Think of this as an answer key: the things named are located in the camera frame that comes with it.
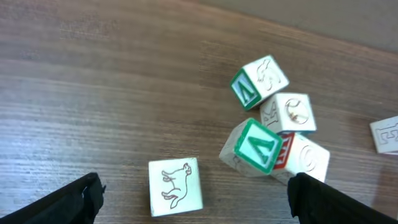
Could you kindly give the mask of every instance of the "gray floor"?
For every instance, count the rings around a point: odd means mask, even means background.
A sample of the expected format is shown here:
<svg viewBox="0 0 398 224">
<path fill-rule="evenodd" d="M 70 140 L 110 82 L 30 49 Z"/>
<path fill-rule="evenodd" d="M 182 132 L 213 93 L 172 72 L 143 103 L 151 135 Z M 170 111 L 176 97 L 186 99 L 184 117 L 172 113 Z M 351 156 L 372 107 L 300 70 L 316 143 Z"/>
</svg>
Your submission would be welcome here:
<svg viewBox="0 0 398 224">
<path fill-rule="evenodd" d="M 199 0 L 280 24 L 398 52 L 396 0 Z"/>
</svg>

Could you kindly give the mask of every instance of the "table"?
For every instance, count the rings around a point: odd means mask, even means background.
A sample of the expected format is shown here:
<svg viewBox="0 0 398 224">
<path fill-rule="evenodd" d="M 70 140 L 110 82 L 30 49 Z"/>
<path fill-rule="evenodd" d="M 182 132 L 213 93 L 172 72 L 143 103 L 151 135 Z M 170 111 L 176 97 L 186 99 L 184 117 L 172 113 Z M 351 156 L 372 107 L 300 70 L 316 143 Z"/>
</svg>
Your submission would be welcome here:
<svg viewBox="0 0 398 224">
<path fill-rule="evenodd" d="M 88 172 L 96 223 L 298 223 L 286 186 L 218 159 L 245 112 L 229 81 L 272 54 L 310 95 L 327 183 L 396 217 L 398 158 L 369 123 L 398 112 L 398 55 L 196 1 L 0 2 L 0 216 Z M 204 209 L 152 219 L 148 161 L 197 157 Z"/>
</svg>

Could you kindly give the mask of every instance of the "green block face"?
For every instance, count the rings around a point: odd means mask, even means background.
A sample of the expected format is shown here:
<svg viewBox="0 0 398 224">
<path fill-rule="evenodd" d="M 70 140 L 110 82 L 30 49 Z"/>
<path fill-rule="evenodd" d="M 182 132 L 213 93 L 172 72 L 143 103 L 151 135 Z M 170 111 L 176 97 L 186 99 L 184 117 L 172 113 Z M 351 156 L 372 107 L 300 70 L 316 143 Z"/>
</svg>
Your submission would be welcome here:
<svg viewBox="0 0 398 224">
<path fill-rule="evenodd" d="M 261 172 L 270 174 L 282 148 L 282 141 L 281 137 L 255 119 L 250 119 L 235 145 L 234 152 Z"/>
<path fill-rule="evenodd" d="M 249 110 L 261 100 L 260 93 L 243 69 L 232 79 L 231 88 L 245 110 Z"/>
</svg>

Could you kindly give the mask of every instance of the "black object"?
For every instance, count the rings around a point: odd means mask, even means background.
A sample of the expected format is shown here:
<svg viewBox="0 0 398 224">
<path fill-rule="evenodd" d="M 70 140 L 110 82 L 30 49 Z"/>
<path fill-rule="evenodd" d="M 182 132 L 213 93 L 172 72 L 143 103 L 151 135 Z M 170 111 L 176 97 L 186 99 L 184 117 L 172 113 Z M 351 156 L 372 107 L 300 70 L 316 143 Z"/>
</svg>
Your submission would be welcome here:
<svg viewBox="0 0 398 224">
<path fill-rule="evenodd" d="M 397 220 L 304 173 L 289 180 L 287 194 L 292 216 L 298 216 L 301 224 L 398 224 Z"/>
<path fill-rule="evenodd" d="M 105 188 L 97 173 L 86 174 L 44 198 L 0 218 L 0 224 L 92 224 L 104 203 Z"/>
</svg>

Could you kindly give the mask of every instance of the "white block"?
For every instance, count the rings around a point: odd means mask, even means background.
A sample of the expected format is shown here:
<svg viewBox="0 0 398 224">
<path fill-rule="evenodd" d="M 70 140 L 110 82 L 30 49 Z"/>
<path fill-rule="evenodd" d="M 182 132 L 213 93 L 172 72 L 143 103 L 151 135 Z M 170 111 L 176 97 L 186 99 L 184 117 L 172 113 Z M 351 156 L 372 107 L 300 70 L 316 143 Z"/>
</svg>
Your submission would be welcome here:
<svg viewBox="0 0 398 224">
<path fill-rule="evenodd" d="M 246 177 L 272 172 L 282 139 L 253 118 L 232 130 L 220 152 L 220 159 Z"/>
<path fill-rule="evenodd" d="M 317 130 L 307 94 L 277 93 L 260 107 L 261 123 L 275 133 Z"/>
<path fill-rule="evenodd" d="M 378 153 L 398 155 L 398 116 L 371 123 Z"/>
<path fill-rule="evenodd" d="M 287 184 L 291 177 L 304 172 L 324 182 L 330 152 L 298 133 L 282 135 L 283 145 L 272 176 Z"/>
<path fill-rule="evenodd" d="M 149 188 L 153 217 L 203 208 L 196 158 L 149 162 Z"/>
<path fill-rule="evenodd" d="M 271 55 L 245 65 L 234 76 L 231 88 L 243 108 L 249 110 L 285 88 L 289 80 Z"/>
</svg>

